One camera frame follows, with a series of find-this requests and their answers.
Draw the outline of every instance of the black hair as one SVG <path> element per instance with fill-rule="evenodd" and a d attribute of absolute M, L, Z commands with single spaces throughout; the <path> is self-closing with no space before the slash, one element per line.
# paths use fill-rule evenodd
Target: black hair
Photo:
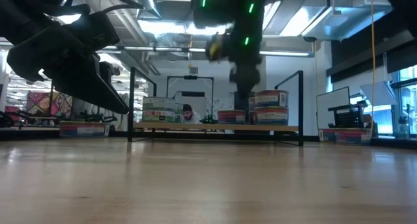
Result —
<path fill-rule="evenodd" d="M 193 109 L 192 109 L 192 107 L 191 107 L 191 105 L 190 105 L 190 104 L 184 104 L 184 105 L 182 106 L 182 111 L 183 111 L 183 112 L 185 112 L 185 111 L 193 111 Z"/>

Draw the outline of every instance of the whiteboard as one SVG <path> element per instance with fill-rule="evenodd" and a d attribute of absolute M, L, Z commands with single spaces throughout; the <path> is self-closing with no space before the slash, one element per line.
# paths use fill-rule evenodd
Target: whiteboard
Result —
<path fill-rule="evenodd" d="M 317 96 L 317 125 L 319 129 L 329 129 L 329 123 L 334 123 L 334 112 L 329 107 L 349 105 L 349 87 L 344 87 L 326 94 Z"/>

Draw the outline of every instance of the man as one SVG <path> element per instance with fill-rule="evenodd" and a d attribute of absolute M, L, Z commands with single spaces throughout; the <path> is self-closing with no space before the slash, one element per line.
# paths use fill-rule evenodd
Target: man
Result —
<path fill-rule="evenodd" d="M 201 124 L 201 117 L 193 111 L 190 104 L 184 104 L 182 107 L 182 115 L 184 115 L 185 124 Z"/>

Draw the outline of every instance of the colorful box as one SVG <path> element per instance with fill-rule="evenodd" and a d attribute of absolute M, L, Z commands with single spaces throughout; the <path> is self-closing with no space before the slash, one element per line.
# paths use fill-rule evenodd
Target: colorful box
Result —
<path fill-rule="evenodd" d="M 337 128 L 320 129 L 320 141 L 347 144 L 369 144 L 371 129 Z"/>
<path fill-rule="evenodd" d="M 107 137 L 110 124 L 100 122 L 60 122 L 61 137 Z"/>

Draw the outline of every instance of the shelf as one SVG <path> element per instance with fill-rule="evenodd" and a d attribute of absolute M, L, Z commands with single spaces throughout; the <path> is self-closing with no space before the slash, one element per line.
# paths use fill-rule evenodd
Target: shelf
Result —
<path fill-rule="evenodd" d="M 180 124 L 180 123 L 134 123 L 134 128 L 186 129 L 186 130 L 251 130 L 295 132 L 298 126 L 243 125 L 243 124 Z"/>

